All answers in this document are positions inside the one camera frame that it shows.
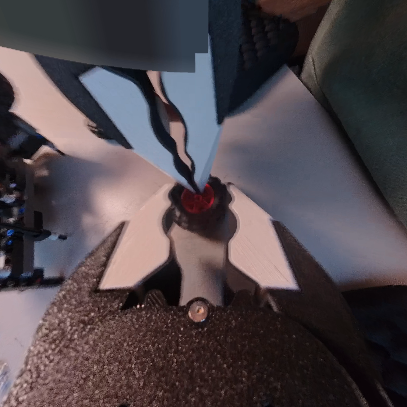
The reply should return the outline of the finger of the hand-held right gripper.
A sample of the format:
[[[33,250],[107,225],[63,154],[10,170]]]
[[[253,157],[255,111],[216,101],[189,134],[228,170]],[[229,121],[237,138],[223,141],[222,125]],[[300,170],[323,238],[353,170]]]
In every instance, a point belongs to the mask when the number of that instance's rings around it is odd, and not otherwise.
[[[192,170],[200,190],[210,176],[220,137],[217,123],[212,54],[195,54],[195,72],[162,72],[165,98],[179,112],[170,119],[170,135],[181,160]]]
[[[182,161],[175,140],[160,119],[154,88],[146,74],[142,75],[141,89],[134,78],[101,67],[80,75],[80,82],[134,153],[190,191],[197,191],[192,171]]]

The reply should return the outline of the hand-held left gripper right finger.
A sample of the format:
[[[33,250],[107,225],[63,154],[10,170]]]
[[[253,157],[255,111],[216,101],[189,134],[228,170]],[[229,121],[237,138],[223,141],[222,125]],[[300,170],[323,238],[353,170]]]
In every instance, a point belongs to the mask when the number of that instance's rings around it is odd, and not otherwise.
[[[237,221],[228,243],[229,262],[263,289],[299,290],[273,218],[235,185],[227,190]]]

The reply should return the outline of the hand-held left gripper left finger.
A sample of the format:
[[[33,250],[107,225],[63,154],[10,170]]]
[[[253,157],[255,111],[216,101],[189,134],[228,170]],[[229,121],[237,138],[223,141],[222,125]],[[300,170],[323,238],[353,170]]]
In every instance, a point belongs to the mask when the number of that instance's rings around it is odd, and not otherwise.
[[[164,276],[181,286],[181,269],[168,236],[171,226],[166,224],[174,186],[162,186],[126,221],[100,279],[100,291],[137,288],[171,263],[177,273],[166,271]]]

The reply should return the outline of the black toy tire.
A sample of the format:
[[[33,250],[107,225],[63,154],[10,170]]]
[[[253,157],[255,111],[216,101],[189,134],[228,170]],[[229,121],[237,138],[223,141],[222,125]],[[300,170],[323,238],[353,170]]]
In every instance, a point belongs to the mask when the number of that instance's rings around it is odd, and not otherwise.
[[[169,191],[170,210],[172,219],[180,228],[191,232],[209,232],[225,219],[228,203],[228,192],[226,185],[218,177],[210,176],[207,183],[215,192],[215,201],[212,207],[201,213],[191,214],[186,212],[181,206],[181,193],[184,189],[180,184],[176,184]]]

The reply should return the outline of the red toy wheel hub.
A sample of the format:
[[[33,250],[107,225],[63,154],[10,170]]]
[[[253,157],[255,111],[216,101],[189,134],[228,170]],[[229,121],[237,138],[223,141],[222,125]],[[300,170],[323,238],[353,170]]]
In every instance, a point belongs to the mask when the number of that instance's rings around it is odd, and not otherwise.
[[[181,193],[181,206],[186,212],[197,215],[209,210],[215,201],[213,188],[206,184],[202,193],[198,194],[184,189]]]

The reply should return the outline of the white toy brick truck model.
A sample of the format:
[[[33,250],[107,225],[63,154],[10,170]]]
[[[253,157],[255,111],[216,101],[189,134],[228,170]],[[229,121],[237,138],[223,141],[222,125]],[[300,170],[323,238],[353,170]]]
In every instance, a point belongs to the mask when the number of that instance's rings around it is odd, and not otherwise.
[[[10,81],[0,75],[0,288],[56,287],[63,277],[45,277],[34,267],[34,246],[44,240],[67,237],[44,228],[43,214],[34,209],[33,157],[43,147],[64,153],[40,135],[11,109],[15,93]]]

